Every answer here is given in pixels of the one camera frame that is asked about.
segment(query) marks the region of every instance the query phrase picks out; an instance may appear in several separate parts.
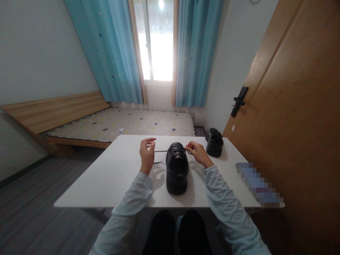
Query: table leg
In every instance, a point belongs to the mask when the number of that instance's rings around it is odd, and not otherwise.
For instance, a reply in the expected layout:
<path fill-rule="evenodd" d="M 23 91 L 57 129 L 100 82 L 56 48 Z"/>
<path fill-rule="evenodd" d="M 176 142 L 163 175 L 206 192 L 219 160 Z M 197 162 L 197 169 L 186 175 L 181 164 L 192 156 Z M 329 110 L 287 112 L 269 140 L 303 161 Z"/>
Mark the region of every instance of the table leg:
<path fill-rule="evenodd" d="M 82 208 L 81 210 L 86 212 L 92 218 L 94 218 L 95 220 L 99 221 L 100 223 L 104 225 L 109 220 L 109 218 L 106 217 L 104 214 L 105 210 L 103 210 L 103 212 L 100 212 L 98 209 L 88 209 L 88 208 Z"/>

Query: headboard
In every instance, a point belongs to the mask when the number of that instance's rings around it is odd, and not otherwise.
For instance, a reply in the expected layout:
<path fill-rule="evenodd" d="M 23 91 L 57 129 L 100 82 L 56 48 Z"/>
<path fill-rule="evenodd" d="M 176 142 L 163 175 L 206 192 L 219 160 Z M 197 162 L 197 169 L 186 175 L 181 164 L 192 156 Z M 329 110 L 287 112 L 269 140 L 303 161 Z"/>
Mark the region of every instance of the headboard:
<path fill-rule="evenodd" d="M 99 91 L 0 106 L 35 134 L 110 107 Z"/>

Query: black door handle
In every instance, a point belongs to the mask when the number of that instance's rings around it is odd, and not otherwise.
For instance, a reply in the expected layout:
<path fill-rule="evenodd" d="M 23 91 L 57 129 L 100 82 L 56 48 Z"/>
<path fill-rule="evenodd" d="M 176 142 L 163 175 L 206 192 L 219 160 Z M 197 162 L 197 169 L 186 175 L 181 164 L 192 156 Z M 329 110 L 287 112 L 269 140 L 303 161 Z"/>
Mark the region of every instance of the black door handle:
<path fill-rule="evenodd" d="M 241 106 L 243 106 L 245 104 L 245 102 L 243 102 L 242 100 L 240 100 L 238 97 L 234 97 L 234 100 L 236 101 L 236 104 L 239 104 Z"/>
<path fill-rule="evenodd" d="M 238 95 L 238 97 L 234 97 L 235 105 L 234 105 L 233 111 L 231 112 L 232 117 L 236 116 L 236 113 L 239 110 L 240 106 L 245 105 L 245 102 L 243 102 L 243 99 L 247 91 L 248 91 L 248 87 L 242 87 L 241 92 Z"/>

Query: baseboard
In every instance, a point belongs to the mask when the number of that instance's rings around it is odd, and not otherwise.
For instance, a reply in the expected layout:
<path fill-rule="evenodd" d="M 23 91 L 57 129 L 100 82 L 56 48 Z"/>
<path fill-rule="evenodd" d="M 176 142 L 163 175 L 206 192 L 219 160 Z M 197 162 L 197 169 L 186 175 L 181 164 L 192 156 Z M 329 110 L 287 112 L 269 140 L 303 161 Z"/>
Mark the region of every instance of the baseboard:
<path fill-rule="evenodd" d="M 47 160 L 51 158 L 50 155 L 47 155 L 43 157 L 42 159 L 39 159 L 38 161 L 30 164 L 29 166 L 25 167 L 24 169 L 20 170 L 19 172 L 16 172 L 15 174 L 11 175 L 10 177 L 7 177 L 6 179 L 0 181 L 0 189 L 6 187 L 7 185 L 14 182 L 16 179 L 19 179 L 21 176 L 29 173 L 34 168 L 40 166 L 41 164 L 45 163 Z"/>
<path fill-rule="evenodd" d="M 204 134 L 206 134 L 205 129 L 204 129 L 204 126 L 194 126 L 194 127 L 195 127 L 195 128 L 201 128 L 201 129 L 203 129 Z"/>

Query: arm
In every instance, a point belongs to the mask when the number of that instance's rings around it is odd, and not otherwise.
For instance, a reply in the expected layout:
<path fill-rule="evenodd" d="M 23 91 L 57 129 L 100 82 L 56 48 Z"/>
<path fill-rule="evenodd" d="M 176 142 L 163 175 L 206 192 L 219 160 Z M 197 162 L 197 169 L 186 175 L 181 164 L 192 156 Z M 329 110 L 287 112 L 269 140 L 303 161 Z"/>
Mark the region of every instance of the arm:
<path fill-rule="evenodd" d="M 270 254 L 259 230 L 206 154 L 204 147 L 190 142 L 185 148 L 205 167 L 203 172 L 209 205 L 222 225 L 225 239 L 231 245 L 233 254 Z"/>
<path fill-rule="evenodd" d="M 152 194 L 152 180 L 149 173 L 154 162 L 154 140 L 156 139 L 148 138 L 141 142 L 140 172 L 137 173 L 120 204 L 112 210 L 111 218 L 99 233 L 90 255 L 131 253 L 137 214 L 145 207 Z"/>

